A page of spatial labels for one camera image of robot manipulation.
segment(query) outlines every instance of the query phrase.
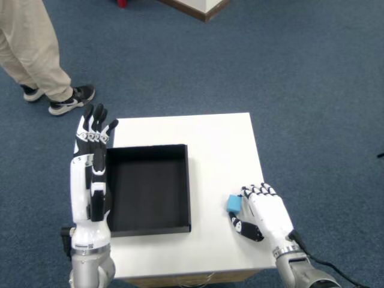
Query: sneaker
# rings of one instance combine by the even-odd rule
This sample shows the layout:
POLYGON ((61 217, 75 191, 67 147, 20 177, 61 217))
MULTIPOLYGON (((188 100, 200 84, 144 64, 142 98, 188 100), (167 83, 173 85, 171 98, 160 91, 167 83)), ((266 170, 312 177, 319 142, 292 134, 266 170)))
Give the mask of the sneaker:
POLYGON ((44 96, 44 92, 41 89, 32 89, 26 85, 20 85, 24 90, 24 100, 28 102, 35 102, 44 96))
POLYGON ((88 104, 95 95, 95 88, 92 85, 73 88, 71 98, 63 102, 51 102, 48 108, 49 113, 58 116, 88 104))

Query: white tabletop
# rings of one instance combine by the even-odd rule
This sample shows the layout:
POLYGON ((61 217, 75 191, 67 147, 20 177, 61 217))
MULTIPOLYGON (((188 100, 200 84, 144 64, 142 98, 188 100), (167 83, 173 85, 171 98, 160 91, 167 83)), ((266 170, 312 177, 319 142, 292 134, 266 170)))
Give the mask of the white tabletop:
POLYGON ((274 267, 267 241, 237 234, 225 210, 263 181, 249 113, 119 119, 113 147, 166 144, 188 145, 192 231, 112 238, 116 278, 274 267))

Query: wooden baseboard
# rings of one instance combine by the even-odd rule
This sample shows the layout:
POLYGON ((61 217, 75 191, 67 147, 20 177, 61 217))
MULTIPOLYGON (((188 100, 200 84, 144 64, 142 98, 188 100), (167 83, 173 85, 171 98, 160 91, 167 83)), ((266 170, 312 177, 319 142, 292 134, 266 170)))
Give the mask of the wooden baseboard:
POLYGON ((173 277, 126 279, 125 281, 139 288, 201 286, 202 283, 213 284, 213 283, 241 282, 259 272, 260 272, 259 270, 221 272, 221 273, 214 273, 214 274, 196 274, 196 275, 182 275, 182 276, 173 276, 173 277))
POLYGON ((179 11, 182 11, 185 14, 195 17, 205 23, 210 21, 223 8, 227 7, 230 2, 230 0, 221 0, 221 2, 219 2, 214 8, 210 9, 207 13, 204 13, 195 8, 189 7, 177 0, 159 0, 159 1, 179 11))

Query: robotic hand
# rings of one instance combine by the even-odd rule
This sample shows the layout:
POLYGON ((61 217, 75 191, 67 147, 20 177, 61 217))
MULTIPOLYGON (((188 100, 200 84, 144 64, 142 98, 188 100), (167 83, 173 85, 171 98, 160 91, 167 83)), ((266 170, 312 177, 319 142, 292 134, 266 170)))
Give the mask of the robotic hand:
POLYGON ((106 116, 103 105, 94 112, 89 106, 77 128, 71 161, 71 204, 76 224, 69 230, 74 251, 72 257, 68 252, 73 268, 71 288, 105 288, 115 275, 106 221, 109 211, 105 211, 106 144, 118 120, 102 129, 106 116))
POLYGON ((332 276, 312 266, 310 258, 313 257, 294 231, 283 200, 271 186, 261 183, 242 187, 240 196, 248 201, 257 225, 241 221, 230 212, 232 224, 238 233, 250 239, 261 241, 266 238, 269 241, 287 288, 341 287, 332 276))

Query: black tray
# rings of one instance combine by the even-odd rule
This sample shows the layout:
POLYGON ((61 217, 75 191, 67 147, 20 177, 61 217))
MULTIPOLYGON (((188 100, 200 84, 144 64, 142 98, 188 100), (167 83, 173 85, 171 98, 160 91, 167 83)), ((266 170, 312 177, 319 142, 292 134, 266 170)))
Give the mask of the black tray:
POLYGON ((107 150, 112 237, 191 231, 186 145, 107 150))

